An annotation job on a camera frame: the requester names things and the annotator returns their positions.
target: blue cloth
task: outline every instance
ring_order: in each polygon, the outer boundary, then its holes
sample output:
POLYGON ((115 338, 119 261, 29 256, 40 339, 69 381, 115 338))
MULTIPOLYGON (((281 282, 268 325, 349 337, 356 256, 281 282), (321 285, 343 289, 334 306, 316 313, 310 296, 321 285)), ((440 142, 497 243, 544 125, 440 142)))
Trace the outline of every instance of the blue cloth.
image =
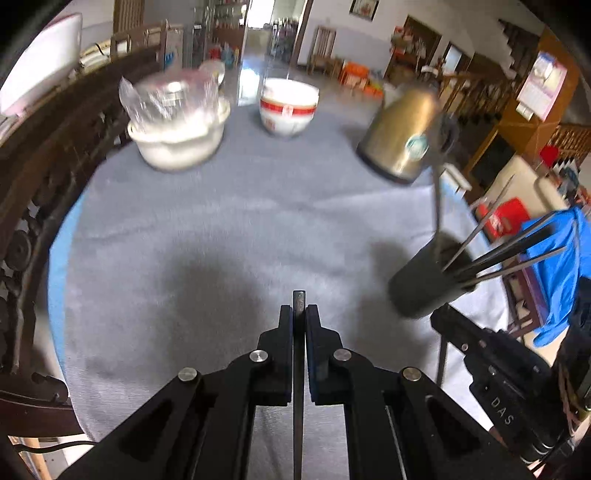
MULTIPOLYGON (((527 228, 536 220, 526 222, 527 228)), ((567 327, 580 277, 591 278, 591 229, 578 207, 554 214, 554 233, 527 250, 528 258, 555 248, 568 247, 562 254, 533 265, 541 291, 548 304, 548 318, 535 332, 534 346, 548 345, 567 327)))
POLYGON ((61 224, 60 231, 49 250, 49 272, 47 281, 47 312, 49 314, 49 327, 53 337, 53 345, 56 349, 57 360, 61 371, 66 374, 64 368, 64 298, 66 291, 66 275, 68 269, 68 257, 70 247, 76 231, 76 225, 82 212, 84 193, 70 209, 61 224))

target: kettle label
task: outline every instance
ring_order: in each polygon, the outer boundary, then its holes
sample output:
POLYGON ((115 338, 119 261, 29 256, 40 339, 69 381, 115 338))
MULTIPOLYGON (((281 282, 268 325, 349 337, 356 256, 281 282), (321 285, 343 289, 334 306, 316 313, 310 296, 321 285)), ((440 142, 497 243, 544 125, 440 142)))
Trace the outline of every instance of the kettle label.
POLYGON ((429 143, 427 137, 424 134, 413 135, 408 139, 404 146, 408 153, 409 160, 420 160, 427 150, 429 149, 429 143))

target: picture frame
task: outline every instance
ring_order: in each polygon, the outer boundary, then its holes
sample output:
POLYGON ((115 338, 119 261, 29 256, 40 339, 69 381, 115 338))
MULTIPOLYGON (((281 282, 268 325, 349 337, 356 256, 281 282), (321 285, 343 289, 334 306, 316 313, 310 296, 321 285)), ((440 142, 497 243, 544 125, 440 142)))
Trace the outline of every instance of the picture frame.
POLYGON ((353 0, 349 15, 355 15, 368 21, 373 21, 379 0, 353 0))

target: metal screw head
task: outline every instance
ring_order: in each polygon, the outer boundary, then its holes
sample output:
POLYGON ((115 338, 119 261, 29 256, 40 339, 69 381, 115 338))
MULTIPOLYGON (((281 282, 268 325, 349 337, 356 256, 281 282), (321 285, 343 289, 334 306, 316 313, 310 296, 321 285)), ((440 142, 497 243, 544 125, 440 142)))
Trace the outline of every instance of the metal screw head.
POLYGON ((416 382, 417 380, 421 380, 422 374, 418 368, 408 367, 402 370, 402 374, 404 378, 410 380, 411 382, 416 382))
POLYGON ((269 354, 264 350, 253 350, 251 354, 248 355, 248 358, 258 364, 267 360, 267 358, 269 358, 269 354))
POLYGON ((190 382, 197 378, 197 370, 191 367, 185 367, 178 373, 178 379, 181 382, 190 382))
POLYGON ((349 352, 346 348, 339 348, 335 350, 333 356, 339 362, 346 362, 347 360, 351 360, 351 352, 349 352))

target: chopsticks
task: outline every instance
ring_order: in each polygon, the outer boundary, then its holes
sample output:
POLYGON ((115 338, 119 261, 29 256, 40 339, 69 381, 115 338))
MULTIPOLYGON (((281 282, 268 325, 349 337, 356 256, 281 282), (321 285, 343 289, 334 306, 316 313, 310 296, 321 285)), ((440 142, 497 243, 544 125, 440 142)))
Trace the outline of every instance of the chopsticks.
POLYGON ((491 250, 488 254, 483 255, 469 265, 453 272, 453 275, 460 283, 468 281, 482 270, 491 268, 498 263, 503 263, 505 260, 509 260, 510 258, 526 251, 528 248, 539 244, 541 241, 546 240, 552 235, 552 233, 554 233, 552 225, 546 225, 525 238, 523 235, 519 234, 517 235, 519 238, 516 241, 511 239, 511 245, 508 245, 509 242, 507 242, 507 244, 491 250))
POLYGON ((433 187, 435 191, 435 235, 434 235, 434 257, 439 262, 441 255, 441 175, 443 169, 441 162, 436 161, 433 165, 433 187))
POLYGON ((488 260, 490 257, 494 257, 496 255, 500 255, 508 250, 510 247, 518 243, 522 238, 525 238, 530 232, 534 231, 540 225, 543 225, 548 220, 550 220, 554 216, 554 212, 546 213, 543 217, 541 217, 538 221, 534 222, 528 228, 523 230, 522 232, 518 233, 517 235, 513 236, 509 240, 507 240, 504 244, 496 247, 495 249, 489 251, 488 253, 482 255, 480 258, 474 260, 473 265, 476 265, 479 262, 483 262, 488 260))
POLYGON ((507 183, 505 184, 505 186, 501 190, 499 196, 496 198, 495 203, 492 204, 492 206, 491 206, 490 210, 488 211, 488 213, 482 218, 482 220, 480 221, 480 223, 478 224, 478 226, 472 231, 472 233, 470 235, 468 235, 468 238, 466 238, 466 240, 464 240, 464 243, 462 243, 460 245, 460 248, 458 248, 457 249, 457 252, 455 254, 453 254, 453 256, 450 259, 450 261, 445 264, 445 266, 443 267, 442 271, 445 272, 447 270, 447 268, 452 263, 454 263, 454 261, 456 260, 456 258, 458 258, 460 256, 460 254, 466 249, 466 247, 468 246, 468 244, 472 240, 474 240, 474 237, 476 235, 478 235, 478 233, 480 233, 480 231, 484 228, 484 226, 488 222, 488 219, 492 216, 493 213, 495 213, 496 209, 501 204, 501 201, 503 199, 503 196, 505 195, 507 189, 509 188, 509 185, 511 185, 511 182, 513 181, 513 178, 515 178, 515 175, 512 175, 511 178, 509 178, 509 180, 507 181, 507 183))
POLYGON ((561 254, 565 250, 566 250, 566 247, 555 248, 554 250, 551 250, 550 252, 548 252, 546 254, 538 255, 537 257, 534 257, 526 262, 522 262, 522 263, 515 265, 513 267, 504 268, 503 270, 499 270, 497 272, 493 272, 493 273, 489 273, 487 275, 482 275, 480 277, 473 278, 469 281, 462 283, 460 286, 461 286, 461 288, 468 288, 468 287, 472 287, 474 285, 479 284, 481 281, 491 280, 493 278, 509 275, 510 273, 514 273, 519 270, 523 270, 524 268, 530 267, 533 264, 536 264, 537 262, 541 262, 542 260, 547 260, 550 257, 561 254))

